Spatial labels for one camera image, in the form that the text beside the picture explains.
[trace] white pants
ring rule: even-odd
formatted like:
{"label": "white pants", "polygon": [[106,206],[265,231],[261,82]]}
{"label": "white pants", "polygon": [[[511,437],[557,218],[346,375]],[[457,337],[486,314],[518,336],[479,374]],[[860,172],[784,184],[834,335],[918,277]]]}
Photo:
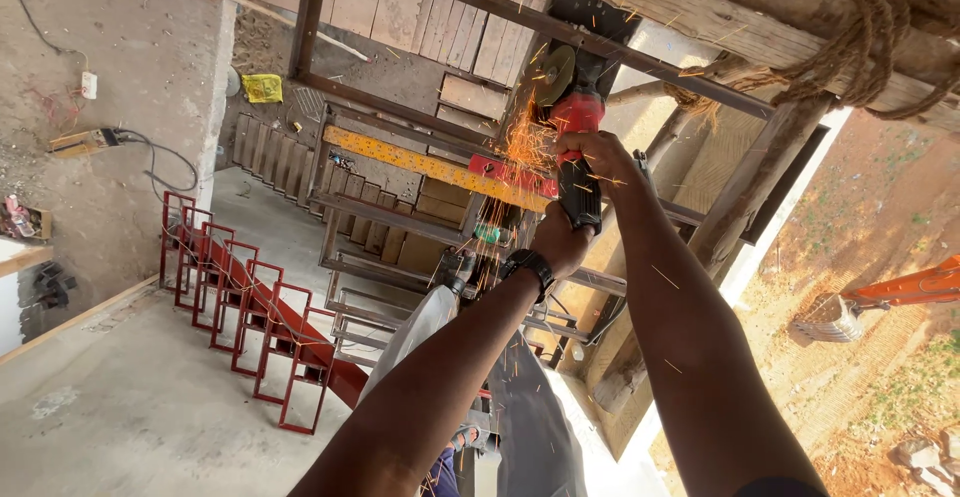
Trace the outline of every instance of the white pants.
{"label": "white pants", "polygon": [[[457,297],[431,290],[397,330],[369,375],[360,401],[417,345],[457,314]],[[457,348],[450,351],[457,356]],[[500,434],[497,497],[584,497],[583,454],[544,368],[517,331],[489,373],[494,432]]]}

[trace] hand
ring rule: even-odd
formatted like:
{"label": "hand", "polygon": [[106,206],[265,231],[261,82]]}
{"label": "hand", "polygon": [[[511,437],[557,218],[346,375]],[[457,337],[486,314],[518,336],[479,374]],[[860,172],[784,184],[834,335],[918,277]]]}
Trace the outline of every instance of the hand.
{"label": "hand", "polygon": [[547,205],[546,217],[536,226],[530,249],[547,261],[553,270],[553,277],[561,281],[580,267],[587,256],[587,245],[593,238],[593,226],[574,230],[564,207],[554,201]]}
{"label": "hand", "polygon": [[604,194],[610,195],[612,189],[609,181],[624,182],[632,180],[640,171],[634,158],[620,143],[620,139],[605,131],[600,133],[567,133],[557,139],[556,153],[563,154],[569,150],[579,150],[590,165],[590,169],[601,180],[601,189]]}

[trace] yellow plastic bag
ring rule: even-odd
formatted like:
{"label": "yellow plastic bag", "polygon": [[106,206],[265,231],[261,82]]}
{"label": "yellow plastic bag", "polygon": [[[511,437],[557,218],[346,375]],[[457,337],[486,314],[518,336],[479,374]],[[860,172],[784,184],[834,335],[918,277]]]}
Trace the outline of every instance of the yellow plastic bag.
{"label": "yellow plastic bag", "polygon": [[279,75],[244,75],[241,79],[251,103],[283,103],[283,81]]}

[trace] excavator bucket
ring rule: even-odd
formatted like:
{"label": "excavator bucket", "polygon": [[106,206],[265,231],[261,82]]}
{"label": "excavator bucket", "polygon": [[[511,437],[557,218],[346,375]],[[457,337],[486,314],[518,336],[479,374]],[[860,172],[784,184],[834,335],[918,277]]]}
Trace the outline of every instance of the excavator bucket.
{"label": "excavator bucket", "polygon": [[856,341],[863,336],[863,325],[854,315],[853,307],[853,301],[835,292],[821,294],[806,314],[794,320],[794,324],[817,341]]}

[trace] bottle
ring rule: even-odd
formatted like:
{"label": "bottle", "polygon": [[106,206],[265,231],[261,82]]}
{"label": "bottle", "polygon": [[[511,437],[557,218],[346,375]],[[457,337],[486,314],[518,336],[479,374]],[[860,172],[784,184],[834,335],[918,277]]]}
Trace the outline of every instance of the bottle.
{"label": "bottle", "polygon": [[18,233],[24,238],[29,238],[36,234],[37,231],[30,224],[30,212],[18,204],[17,196],[8,196],[4,201],[6,202],[6,211],[9,213],[10,219],[13,220],[13,225],[16,227]]}

